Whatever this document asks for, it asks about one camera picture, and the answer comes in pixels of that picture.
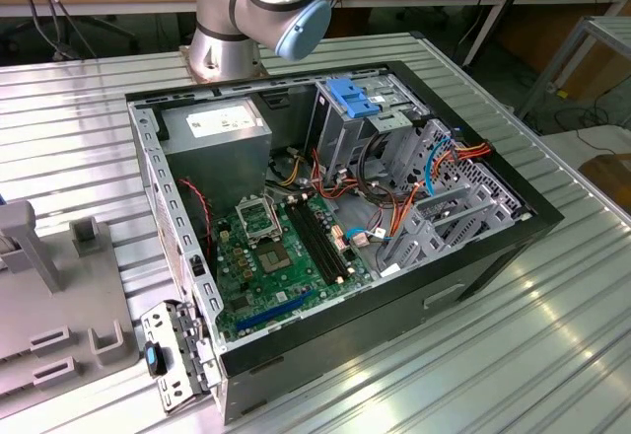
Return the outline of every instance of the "desk leg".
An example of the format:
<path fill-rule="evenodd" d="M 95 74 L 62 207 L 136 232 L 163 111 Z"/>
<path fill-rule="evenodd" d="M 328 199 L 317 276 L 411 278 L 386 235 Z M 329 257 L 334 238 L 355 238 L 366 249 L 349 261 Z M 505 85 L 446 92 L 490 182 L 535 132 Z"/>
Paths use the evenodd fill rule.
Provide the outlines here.
<path fill-rule="evenodd" d="M 572 54 L 572 51 L 575 50 L 576 46 L 585 37 L 584 24 L 585 21 L 582 20 L 574 27 L 568 38 L 563 42 L 563 44 L 561 44 L 559 50 L 552 57 L 550 63 L 539 75 L 539 78 L 532 86 L 532 89 L 530 89 L 530 92 L 528 92 L 526 100 L 515 112 L 515 115 L 519 119 L 523 120 L 528 112 L 534 109 L 537 102 L 539 101 L 539 98 L 541 97 L 541 94 L 545 92 L 545 88 L 547 87 L 548 83 L 552 80 L 552 78 L 558 72 L 561 66 L 563 66 L 563 63 L 570 56 L 570 54 Z"/>
<path fill-rule="evenodd" d="M 495 5 L 491 9 L 488 17 L 486 17 L 486 22 L 484 22 L 484 25 L 482 25 L 482 29 L 480 30 L 480 33 L 478 33 L 477 38 L 475 39 L 473 46 L 469 50 L 468 55 L 464 59 L 464 63 L 462 64 L 462 66 L 468 66 L 471 63 L 471 61 L 477 54 L 477 51 L 480 49 L 480 46 L 482 45 L 482 41 L 484 41 L 486 36 L 489 34 L 489 30 L 491 30 L 491 27 L 495 23 L 495 20 L 497 19 L 497 16 L 500 14 L 501 11 L 502 11 L 502 4 Z"/>
<path fill-rule="evenodd" d="M 606 17 L 617 17 L 618 14 L 625 7 L 627 2 L 628 0 L 619 0 L 612 3 L 604 15 Z M 585 40 L 585 42 L 583 42 L 583 44 L 581 44 L 581 47 L 577 49 L 576 54 L 572 56 L 572 59 L 570 59 L 570 61 L 568 62 L 568 65 L 565 66 L 565 68 L 563 69 L 563 72 L 561 72 L 557 80 L 554 82 L 557 89 L 561 89 L 563 88 L 563 86 L 565 86 L 565 83 L 568 82 L 568 79 L 570 79 L 570 76 L 574 74 L 574 71 L 576 71 L 576 68 L 579 67 L 579 64 L 581 64 L 583 59 L 585 59 L 585 56 L 588 55 L 588 53 L 592 50 L 595 44 L 596 44 L 596 40 L 591 36 L 588 37 Z"/>

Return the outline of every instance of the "metal bracket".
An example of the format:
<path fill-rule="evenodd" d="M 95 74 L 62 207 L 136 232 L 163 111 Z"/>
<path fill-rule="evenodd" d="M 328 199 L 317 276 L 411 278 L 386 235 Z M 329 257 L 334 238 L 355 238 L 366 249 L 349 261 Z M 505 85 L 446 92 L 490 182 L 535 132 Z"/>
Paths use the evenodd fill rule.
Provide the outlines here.
<path fill-rule="evenodd" d="M 166 373 L 157 378 L 165 412 L 189 404 L 222 382 L 210 340 L 202 337 L 202 320 L 190 316 L 191 305 L 169 301 L 144 314 L 147 340 L 159 344 Z"/>

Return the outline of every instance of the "floor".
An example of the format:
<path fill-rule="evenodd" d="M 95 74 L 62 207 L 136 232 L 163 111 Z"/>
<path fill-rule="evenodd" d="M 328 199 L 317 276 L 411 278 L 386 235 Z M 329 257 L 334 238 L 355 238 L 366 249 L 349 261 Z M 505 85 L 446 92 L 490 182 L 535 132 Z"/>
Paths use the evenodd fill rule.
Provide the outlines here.
<path fill-rule="evenodd" d="M 455 44 L 468 29 L 470 19 L 476 11 L 473 7 L 446 8 L 443 12 L 433 8 L 411 9 L 405 12 L 403 19 L 400 18 L 401 13 L 400 8 L 375 9 L 371 15 L 368 34 L 419 31 L 447 55 L 452 55 Z M 0 31 L 19 21 L 0 19 Z M 141 54 L 172 51 L 179 46 L 175 14 L 121 15 L 116 17 L 114 23 L 136 34 Z M 79 25 L 79 28 L 98 56 L 112 57 L 130 53 L 127 38 L 103 33 L 92 26 Z M 44 26 L 44 30 L 50 36 L 54 33 L 52 25 Z M 86 49 L 77 36 L 71 37 L 73 47 L 85 54 Z M 20 51 L 17 54 L 7 54 L 6 50 L 0 50 L 0 66 L 51 60 L 51 48 L 35 31 L 20 34 L 18 38 Z M 468 39 L 462 44 L 456 60 L 462 60 L 469 46 Z M 532 70 L 495 43 L 490 44 L 470 73 L 498 100 L 507 107 L 513 108 L 521 103 L 536 79 L 536 74 Z M 631 114 L 629 94 L 631 94 L 631 80 L 598 100 L 598 105 L 605 110 L 599 114 L 601 120 L 605 121 L 605 115 L 608 114 L 608 123 L 616 124 L 624 121 Z M 594 121 L 586 119 L 584 111 L 577 107 L 591 109 L 593 106 L 594 103 L 576 104 L 554 95 L 546 95 L 528 117 L 527 123 L 540 134 L 558 133 L 564 128 L 592 126 L 595 124 Z"/>

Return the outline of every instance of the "red wire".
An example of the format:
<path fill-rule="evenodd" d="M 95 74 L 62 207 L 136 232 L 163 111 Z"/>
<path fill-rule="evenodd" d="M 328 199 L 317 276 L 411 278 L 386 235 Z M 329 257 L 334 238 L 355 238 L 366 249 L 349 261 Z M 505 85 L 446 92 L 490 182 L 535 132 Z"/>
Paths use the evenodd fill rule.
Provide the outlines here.
<path fill-rule="evenodd" d="M 197 187 L 188 182 L 187 180 L 177 180 L 178 182 L 186 185 L 190 190 L 192 190 L 197 197 L 199 198 L 199 202 L 201 202 L 201 206 L 204 209 L 204 215 L 206 217 L 206 258 L 210 261 L 210 212 L 208 211 L 208 204 L 206 202 L 206 197 L 202 194 Z"/>

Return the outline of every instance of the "white paper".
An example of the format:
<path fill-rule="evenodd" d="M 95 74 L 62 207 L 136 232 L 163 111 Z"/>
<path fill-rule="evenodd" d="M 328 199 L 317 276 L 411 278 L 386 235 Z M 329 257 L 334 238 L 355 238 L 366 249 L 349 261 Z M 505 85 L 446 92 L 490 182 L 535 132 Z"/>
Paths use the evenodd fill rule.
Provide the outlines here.
<path fill-rule="evenodd" d="M 256 126 L 254 119 L 244 106 L 192 113 L 186 121 L 195 138 Z"/>

